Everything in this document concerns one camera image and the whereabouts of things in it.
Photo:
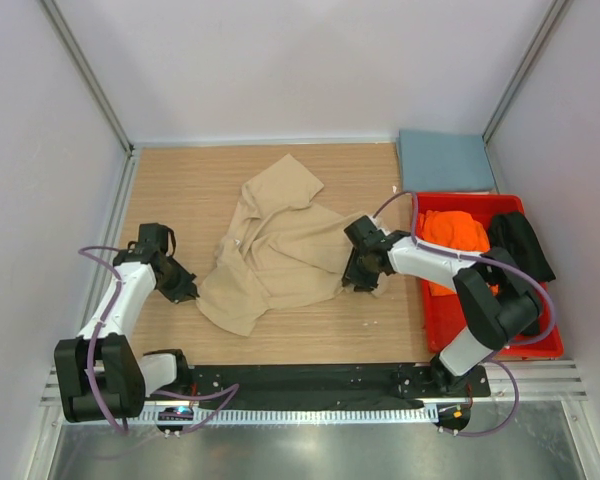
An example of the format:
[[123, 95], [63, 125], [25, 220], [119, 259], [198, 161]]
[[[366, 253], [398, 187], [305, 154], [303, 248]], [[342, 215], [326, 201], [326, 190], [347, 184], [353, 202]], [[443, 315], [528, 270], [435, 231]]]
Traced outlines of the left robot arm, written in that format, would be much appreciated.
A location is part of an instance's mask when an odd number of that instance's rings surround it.
[[136, 357], [130, 344], [139, 315], [152, 292], [173, 304], [198, 298], [196, 276], [175, 258], [174, 231], [145, 223], [138, 237], [115, 252], [105, 268], [109, 286], [89, 322], [71, 339], [59, 341], [54, 362], [67, 421], [108, 421], [120, 429], [138, 416], [146, 398], [160, 390], [184, 398], [192, 376], [179, 349]]

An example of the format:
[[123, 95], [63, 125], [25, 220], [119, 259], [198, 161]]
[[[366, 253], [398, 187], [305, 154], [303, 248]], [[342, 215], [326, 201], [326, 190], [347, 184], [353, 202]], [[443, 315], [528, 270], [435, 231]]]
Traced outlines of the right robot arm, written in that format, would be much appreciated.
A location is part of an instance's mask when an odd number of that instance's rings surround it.
[[399, 274], [457, 295], [465, 327], [430, 361], [430, 381], [441, 395], [456, 394], [483, 360], [510, 345], [544, 311], [554, 312], [547, 291], [502, 248], [480, 253], [442, 247], [406, 231], [388, 232], [369, 216], [344, 233], [352, 246], [345, 287], [371, 292], [382, 275]]

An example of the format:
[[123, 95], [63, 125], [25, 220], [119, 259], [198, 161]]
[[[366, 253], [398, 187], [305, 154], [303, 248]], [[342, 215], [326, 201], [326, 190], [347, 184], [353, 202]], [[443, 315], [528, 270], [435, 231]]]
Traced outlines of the beige t shirt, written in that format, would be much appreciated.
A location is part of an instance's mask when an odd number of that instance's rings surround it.
[[352, 252], [344, 230], [362, 217], [318, 203], [324, 185], [285, 155], [241, 187], [216, 265], [199, 287], [200, 312], [249, 336], [270, 310], [305, 307], [352, 289], [342, 278]]

